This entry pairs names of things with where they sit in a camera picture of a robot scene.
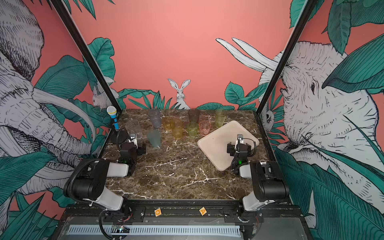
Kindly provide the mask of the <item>blue grey plastic glass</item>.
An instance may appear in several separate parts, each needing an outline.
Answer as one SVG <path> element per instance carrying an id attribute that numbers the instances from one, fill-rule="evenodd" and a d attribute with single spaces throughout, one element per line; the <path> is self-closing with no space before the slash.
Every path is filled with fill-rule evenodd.
<path id="1" fill-rule="evenodd" d="M 162 126 L 161 114 L 158 109 L 149 109 L 148 116 L 155 129 Z"/>

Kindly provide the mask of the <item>amber plastic glass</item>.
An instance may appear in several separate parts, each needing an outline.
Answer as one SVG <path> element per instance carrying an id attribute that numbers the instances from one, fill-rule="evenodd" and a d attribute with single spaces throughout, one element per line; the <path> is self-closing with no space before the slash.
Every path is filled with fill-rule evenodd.
<path id="1" fill-rule="evenodd" d="M 170 132 L 174 127 L 174 119 L 172 117 L 162 118 L 162 125 L 166 132 Z"/>

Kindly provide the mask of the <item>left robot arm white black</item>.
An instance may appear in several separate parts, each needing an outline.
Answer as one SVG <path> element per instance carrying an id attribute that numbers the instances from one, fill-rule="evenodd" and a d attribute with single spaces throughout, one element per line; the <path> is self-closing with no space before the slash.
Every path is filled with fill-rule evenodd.
<path id="1" fill-rule="evenodd" d="M 107 178 L 133 175 L 138 157 L 146 154 L 145 143 L 136 134 L 112 133 L 111 142 L 121 154 L 117 162 L 105 159 L 82 160 L 65 184 L 64 195 L 76 202 L 97 206 L 111 212 L 127 214 L 127 200 L 106 187 Z"/>

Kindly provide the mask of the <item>clear plastic glass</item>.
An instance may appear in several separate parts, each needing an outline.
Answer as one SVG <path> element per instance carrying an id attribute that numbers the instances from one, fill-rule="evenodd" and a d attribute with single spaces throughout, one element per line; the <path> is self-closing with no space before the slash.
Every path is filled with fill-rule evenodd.
<path id="1" fill-rule="evenodd" d="M 126 123 L 126 129 L 130 134 L 135 134 L 138 140 L 143 138 L 142 127 L 138 120 L 128 120 Z"/>

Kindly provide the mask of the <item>beige square tray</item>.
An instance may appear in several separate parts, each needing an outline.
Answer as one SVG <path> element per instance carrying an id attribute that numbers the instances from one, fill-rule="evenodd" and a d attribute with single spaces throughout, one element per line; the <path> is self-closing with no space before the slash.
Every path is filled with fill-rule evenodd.
<path id="1" fill-rule="evenodd" d="M 245 127 L 237 121 L 230 121 L 207 136 L 198 140 L 198 146 L 212 162 L 218 171 L 224 171 L 230 167 L 233 157 L 227 153 L 227 144 L 235 144 L 237 135 L 243 135 L 245 144 L 254 148 L 260 144 L 259 140 L 253 136 Z"/>

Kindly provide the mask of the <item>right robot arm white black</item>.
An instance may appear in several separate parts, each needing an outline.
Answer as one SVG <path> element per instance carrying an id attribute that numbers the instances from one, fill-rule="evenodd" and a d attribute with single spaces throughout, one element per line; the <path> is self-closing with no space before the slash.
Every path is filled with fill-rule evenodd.
<path id="1" fill-rule="evenodd" d="M 235 144 L 227 144 L 227 153 L 233 157 L 231 172 L 242 178 L 251 179 L 253 190 L 242 200 L 247 212 L 256 212 L 268 204 L 286 200 L 290 190 L 276 161 L 250 161 L 257 151 L 257 144 L 245 143 L 243 135 L 237 135 Z"/>

